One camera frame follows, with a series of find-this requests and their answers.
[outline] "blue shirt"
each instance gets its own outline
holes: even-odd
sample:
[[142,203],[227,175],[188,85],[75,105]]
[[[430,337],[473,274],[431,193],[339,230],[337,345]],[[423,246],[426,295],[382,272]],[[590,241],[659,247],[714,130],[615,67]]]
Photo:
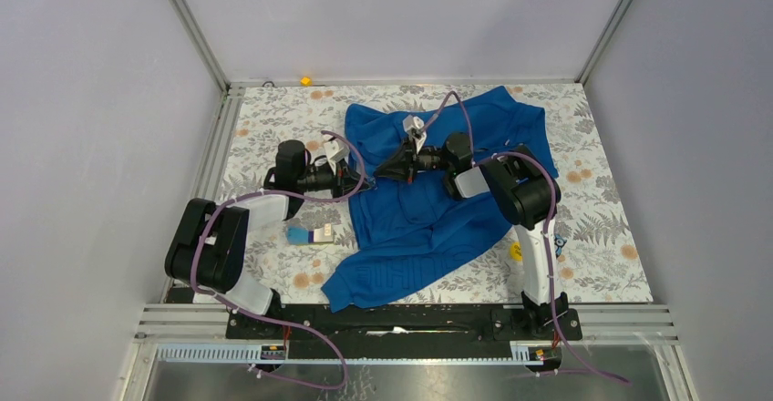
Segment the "blue shirt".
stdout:
[[[523,143],[558,177],[542,108],[516,102],[505,87],[466,100],[465,108],[475,159]],[[426,122],[433,113],[385,114],[357,104],[346,111],[346,138],[362,153],[368,175],[397,150],[409,114]],[[429,128],[425,145],[440,148],[452,132],[467,132],[459,104],[443,110]],[[504,236],[511,225],[493,197],[484,193],[453,200],[443,188],[443,173],[419,173],[412,184],[379,178],[374,189],[349,200],[360,251],[343,260],[322,287],[332,311],[351,303],[373,307],[403,298],[478,257]]]

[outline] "white wall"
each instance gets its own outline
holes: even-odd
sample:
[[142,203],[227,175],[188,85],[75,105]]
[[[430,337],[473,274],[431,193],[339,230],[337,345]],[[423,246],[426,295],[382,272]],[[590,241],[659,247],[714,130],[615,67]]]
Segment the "white wall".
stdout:
[[634,0],[588,87],[701,400],[770,399],[773,0]]
[[0,0],[0,399],[111,396],[218,98],[168,0]]
[[618,0],[187,0],[226,76],[574,78]]

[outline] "yellow label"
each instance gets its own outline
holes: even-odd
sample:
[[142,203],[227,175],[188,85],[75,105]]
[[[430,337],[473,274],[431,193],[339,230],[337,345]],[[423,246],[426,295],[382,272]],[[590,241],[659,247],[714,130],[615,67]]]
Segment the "yellow label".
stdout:
[[523,261],[523,255],[520,253],[519,242],[514,242],[512,246],[510,246],[510,257],[512,257],[512,259],[515,260],[516,262]]

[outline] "metal track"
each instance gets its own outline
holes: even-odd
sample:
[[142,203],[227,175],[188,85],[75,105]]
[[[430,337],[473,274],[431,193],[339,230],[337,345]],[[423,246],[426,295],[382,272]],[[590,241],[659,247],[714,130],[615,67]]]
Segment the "metal track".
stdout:
[[[682,348],[665,305],[657,304],[576,304],[583,340],[576,344],[647,345],[655,355],[672,400],[697,400],[687,372]],[[267,364],[277,360],[260,359],[262,345],[281,341],[225,339],[228,311],[220,304],[148,304],[137,330],[135,358],[123,388],[123,399],[141,400],[145,396],[153,366],[158,361]],[[512,358],[469,359],[357,359],[350,365],[530,365],[528,348],[540,342],[510,342]],[[283,364],[338,365],[337,360],[283,360]]]
[[222,72],[222,68],[217,61],[210,45],[207,43],[204,34],[196,23],[196,19],[193,18],[193,13],[188,7],[188,3],[185,0],[170,0],[172,7],[174,7],[177,17],[180,19],[182,26],[185,27],[185,31],[188,32],[188,36],[191,38],[193,46],[196,47],[196,51],[199,52],[201,60],[209,70],[212,80],[215,81],[221,91],[225,92],[228,89],[228,78]]
[[591,73],[598,64],[602,54],[609,46],[610,41],[612,41],[612,37],[615,31],[617,31],[617,27],[623,21],[623,17],[625,16],[625,13],[628,12],[628,8],[631,7],[633,1],[634,0],[620,0],[617,2],[617,6],[614,7],[612,15],[609,17],[609,21],[607,21],[601,36],[599,36],[598,41],[596,41],[596,45],[593,46],[591,55],[588,57],[588,60],[585,61],[585,65],[582,66],[580,74],[577,75],[577,78],[574,80],[575,82],[583,85],[588,82],[588,78],[591,76]]
[[[582,326],[583,340],[579,344],[678,344],[671,314],[665,305],[576,304],[572,308],[577,310]],[[148,304],[136,337],[159,342],[254,343],[225,339],[227,323],[228,312],[221,304]],[[542,343],[519,341],[515,344]]]
[[[275,87],[302,87],[298,81],[292,80],[271,80],[269,78],[262,80],[234,81],[232,87],[262,87],[266,82],[271,82]],[[314,87],[335,87],[335,86],[388,86],[388,85],[502,85],[502,84],[573,84],[574,78],[524,78],[524,77],[500,77],[496,79],[432,79],[432,78],[413,78],[413,79],[344,79],[344,80],[324,80],[316,79]]]
[[243,97],[244,87],[228,89],[228,95],[223,100],[221,110],[214,120],[212,133],[207,139],[207,148],[193,192],[194,197],[214,200],[217,196]]

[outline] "purple cable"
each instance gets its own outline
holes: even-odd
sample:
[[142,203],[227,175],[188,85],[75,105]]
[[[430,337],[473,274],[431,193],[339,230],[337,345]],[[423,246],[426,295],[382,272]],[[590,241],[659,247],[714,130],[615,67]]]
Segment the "purple cable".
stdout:
[[443,109],[446,108],[446,104],[448,103],[448,100],[451,98],[451,96],[457,98],[457,101],[459,103],[459,108],[461,108],[461,113],[464,114],[464,119],[467,120],[467,135],[469,135],[469,149],[472,151],[472,153],[475,153],[475,146],[472,143],[472,123],[469,121],[469,114],[467,113],[467,108],[464,106],[464,102],[461,101],[461,98],[459,97],[459,94],[457,94],[456,91],[453,89],[448,92],[448,94],[443,98],[443,101],[440,103],[440,108],[438,108],[437,111],[435,111],[435,114],[432,115],[432,117],[427,120],[427,123],[424,125],[424,128],[421,129],[421,132],[427,132],[427,129],[429,129],[430,126],[432,126],[432,123],[435,123],[435,120],[440,117],[440,113],[443,112]]
[[270,374],[270,373],[263,373],[263,371],[258,371],[258,376],[266,375],[266,376],[269,376],[271,378],[275,378],[277,380],[283,380],[283,381],[288,381],[288,382],[291,382],[291,383],[297,383],[299,385],[313,387],[315,389],[336,390],[336,389],[340,389],[340,388],[346,386],[346,383],[349,381],[349,368],[346,365],[346,360],[344,359],[344,355],[341,353],[341,350],[339,350],[335,346],[335,344],[333,342],[331,342],[330,339],[327,338],[327,336],[325,336],[324,334],[320,333],[319,331],[315,330],[314,328],[312,328],[310,326],[305,326],[305,325],[302,325],[302,324],[296,324],[294,322],[280,321],[279,319],[273,319],[271,317],[266,317],[266,316],[262,316],[262,315],[259,315],[259,314],[254,314],[254,313],[252,313],[252,312],[250,312],[248,310],[244,310],[243,308],[239,308],[238,305],[236,305],[235,303],[232,303],[231,301],[229,301],[225,297],[223,297],[223,296],[221,296],[219,294],[215,294],[215,292],[211,292],[211,291],[202,289],[201,287],[199,287],[199,283],[196,281],[196,275],[197,275],[197,273],[199,271],[199,259],[201,258],[201,251],[203,251],[203,249],[204,249],[204,242],[205,242],[207,236],[210,235],[210,232],[212,231],[212,226],[215,223],[215,219],[217,219],[218,216],[220,216],[221,212],[226,207],[228,207],[229,205],[232,205],[232,204],[234,204],[236,202],[246,201],[248,199],[256,198],[258,196],[263,196],[263,195],[266,195],[266,194],[281,194],[281,195],[284,195],[284,196],[289,196],[291,198],[303,199],[305,201],[314,201],[314,202],[322,202],[322,203],[336,203],[336,202],[346,201],[347,199],[349,199],[352,196],[354,196],[360,190],[360,188],[362,187],[362,184],[365,182],[365,160],[363,159],[363,157],[360,154],[359,150],[357,150],[355,148],[355,145],[352,144],[351,142],[349,142],[349,140],[345,139],[344,137],[342,137],[342,136],[340,136],[340,135],[338,135],[338,134],[336,134],[334,132],[331,132],[329,130],[323,130],[322,134],[323,135],[330,135],[331,137],[334,137],[336,139],[340,139],[341,141],[343,141],[349,147],[349,149],[352,152],[354,152],[355,157],[357,158],[357,162],[363,167],[363,171],[360,174],[360,179],[357,182],[357,185],[355,185],[355,188],[352,191],[349,191],[344,196],[341,196],[341,197],[338,197],[338,198],[332,198],[332,199],[312,198],[310,196],[304,196],[303,194],[293,193],[291,191],[284,191],[284,190],[260,190],[260,191],[256,191],[255,193],[243,194],[242,196],[237,196],[234,199],[229,199],[229,200],[221,203],[215,209],[215,211],[212,213],[212,216],[207,221],[207,224],[204,226],[204,231],[201,233],[201,237],[199,237],[199,244],[196,246],[196,252],[193,253],[193,261],[191,262],[191,277],[189,279],[189,282],[191,284],[191,289],[193,289],[193,291],[195,293],[208,294],[210,296],[214,296],[215,299],[218,302],[222,303],[223,305],[225,305],[227,307],[231,307],[232,309],[238,311],[241,314],[244,314],[247,317],[251,317],[252,319],[255,319],[255,320],[258,320],[258,321],[261,321],[261,322],[266,322],[268,324],[277,324],[277,325],[283,325],[283,326],[290,326],[290,327],[293,327],[293,328],[298,328],[300,330],[305,330],[305,331],[307,331],[307,332],[309,332],[311,334],[316,335],[317,337],[322,339],[323,342],[325,342],[328,346],[330,346],[331,349],[333,349],[333,352],[338,357],[338,359],[341,361],[341,367],[343,368],[343,371],[344,371],[344,377],[342,378],[341,383],[339,383],[337,385],[334,385],[334,386],[318,385],[317,383],[310,383],[308,381],[299,380],[297,378],[292,378],[290,376],[283,376],[283,375],[275,375],[275,374]]
[[596,374],[598,376],[602,376],[609,380],[613,380],[615,383],[620,383],[624,386],[631,386],[632,385],[631,381],[625,378],[624,376],[596,369],[593,365],[591,365],[590,363],[585,361],[585,359],[580,357],[580,355],[577,354],[577,351],[574,350],[574,347],[572,347],[569,344],[569,341],[566,340],[566,336],[563,334],[561,325],[558,323],[558,314],[556,312],[556,307],[555,307],[555,276],[553,275],[554,272],[553,272],[553,263],[552,263],[552,253],[551,253],[551,241],[548,235],[548,230],[549,230],[548,226],[550,224],[551,219],[555,216],[555,212],[556,212],[556,189],[555,189],[555,184],[553,184],[553,179],[551,178],[550,173],[548,173],[548,171],[536,159],[530,157],[529,155],[525,155],[519,152],[512,152],[512,151],[494,154],[491,158],[486,158],[480,163],[478,163],[478,166],[488,162],[491,159],[496,159],[497,157],[501,157],[501,156],[511,156],[511,157],[516,157],[520,159],[525,159],[534,167],[536,167],[537,170],[540,171],[540,173],[542,174],[542,177],[544,177],[545,180],[548,181],[548,187],[550,187],[551,189],[551,207],[548,210],[548,217],[545,218],[544,224],[542,226],[542,238],[544,239],[545,252],[547,252],[548,254],[548,276],[550,278],[549,284],[551,289],[551,316],[553,320],[553,326],[555,326],[556,333],[558,333],[558,336],[561,338],[561,341],[563,342],[563,344],[566,345],[566,349],[572,355],[574,355],[574,358],[576,358],[577,361],[579,361],[583,366],[585,366],[585,369],[566,369],[563,371],[559,371],[559,373],[560,374],[580,374],[580,373]]

